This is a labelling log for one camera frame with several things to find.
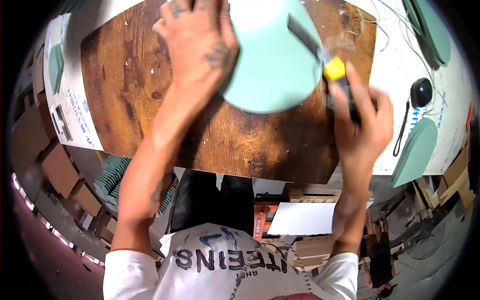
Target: wooden tabletop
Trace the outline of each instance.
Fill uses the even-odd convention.
[[[151,30],[163,2],[141,2],[82,42],[85,92],[105,152],[135,154],[171,83],[168,47]],[[341,0],[308,0],[304,5],[324,46],[335,44],[339,39],[334,37],[342,35],[353,41],[355,53],[336,49],[332,54],[352,61],[367,83],[376,26],[365,20],[374,18]],[[215,96],[185,137],[176,165],[244,177],[326,183],[337,164],[333,113],[326,107],[320,82],[302,105],[272,115],[244,112]]]

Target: knife blade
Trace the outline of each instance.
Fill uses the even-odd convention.
[[[308,50],[319,60],[319,52],[321,51],[320,45],[312,38],[312,36],[303,28],[303,26],[295,20],[295,18],[289,13],[287,27],[294,36],[296,36],[300,42],[302,42]]]

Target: white t-shirt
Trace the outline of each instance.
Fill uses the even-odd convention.
[[[259,243],[243,231],[207,223],[168,235],[166,258],[157,272],[144,253],[117,250],[105,258],[103,294],[108,299],[229,299],[241,267]],[[235,300],[268,300],[307,293],[305,277],[279,254],[260,248],[241,280]],[[357,297],[358,256],[342,253],[329,259],[310,280],[312,292],[324,300]]]

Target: tattooed hand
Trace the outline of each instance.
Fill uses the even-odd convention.
[[[153,26],[167,42],[172,85],[205,93],[206,101],[231,71],[238,53],[227,0],[172,0]]]

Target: wrist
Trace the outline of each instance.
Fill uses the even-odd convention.
[[[183,106],[183,109],[203,109],[214,93],[211,84],[188,83],[181,80],[173,80],[167,91],[168,98]]]
[[[369,167],[359,162],[355,164],[340,162],[340,164],[342,167],[344,189],[352,193],[368,193],[370,179],[373,174],[373,166]]]

